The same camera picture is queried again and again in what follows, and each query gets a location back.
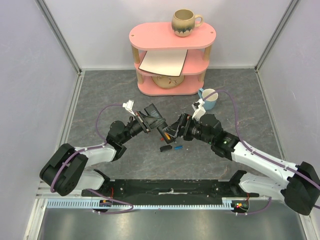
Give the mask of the black battery compartment cover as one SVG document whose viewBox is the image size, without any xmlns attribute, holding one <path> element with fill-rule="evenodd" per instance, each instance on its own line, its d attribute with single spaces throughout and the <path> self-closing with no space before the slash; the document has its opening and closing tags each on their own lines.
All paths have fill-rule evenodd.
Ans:
<svg viewBox="0 0 320 240">
<path fill-rule="evenodd" d="M 171 145 L 164 145 L 164 146 L 160 147 L 159 149 L 160 149 L 160 152 L 162 153 L 162 152 L 169 151 L 169 150 L 171 150 L 172 148 L 173 148 L 173 147 L 172 147 Z"/>
</svg>

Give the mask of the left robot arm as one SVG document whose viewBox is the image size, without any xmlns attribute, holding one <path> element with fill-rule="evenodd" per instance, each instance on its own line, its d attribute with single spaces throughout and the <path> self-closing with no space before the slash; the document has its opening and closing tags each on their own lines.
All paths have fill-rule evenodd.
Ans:
<svg viewBox="0 0 320 240">
<path fill-rule="evenodd" d="M 110 191 L 109 183 L 104 181 L 105 176 L 102 173 L 85 175 L 85 168 L 99 162 L 118 160 L 127 150 L 124 146 L 126 142 L 141 132 L 150 133 L 165 121 L 163 117 L 145 115 L 140 111 L 131 116 L 127 124 L 120 120 L 113 121 L 105 142 L 101 144 L 87 147 L 62 144 L 41 169 L 39 177 L 50 186 L 51 192 L 62 197 L 75 189 L 89 187 L 99 197 L 104 197 Z"/>
</svg>

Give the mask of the black remote control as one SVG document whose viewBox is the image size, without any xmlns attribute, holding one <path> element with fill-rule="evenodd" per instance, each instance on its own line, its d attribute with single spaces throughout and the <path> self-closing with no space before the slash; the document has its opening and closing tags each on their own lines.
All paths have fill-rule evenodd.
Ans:
<svg viewBox="0 0 320 240">
<path fill-rule="evenodd" d="M 166 133 L 164 133 L 164 128 L 168 126 L 166 123 L 166 120 L 162 117 L 156 106 L 151 103 L 149 106 L 144 108 L 144 111 L 146 112 L 148 117 L 155 118 L 155 123 L 153 123 L 153 126 L 156 126 L 156 129 L 160 133 L 161 137 L 164 138 L 164 141 L 167 144 L 173 143 L 176 139 L 174 137 L 171 137 L 171 139 L 166 138 Z"/>
</svg>

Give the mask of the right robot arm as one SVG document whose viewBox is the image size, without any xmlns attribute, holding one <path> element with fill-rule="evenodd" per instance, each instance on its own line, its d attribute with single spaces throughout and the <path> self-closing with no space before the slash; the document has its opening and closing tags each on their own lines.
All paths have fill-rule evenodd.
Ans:
<svg viewBox="0 0 320 240">
<path fill-rule="evenodd" d="M 193 139 L 210 145 L 219 157 L 246 165 L 263 176 L 243 173 L 240 179 L 229 184 L 235 197 L 255 193 L 279 199 L 298 214 L 308 216 L 320 197 L 320 178 L 315 168 L 303 161 L 288 162 L 260 151 L 236 135 L 225 131 L 214 114 L 205 114 L 200 119 L 183 113 L 178 120 L 163 130 L 171 137 L 185 141 Z"/>
</svg>

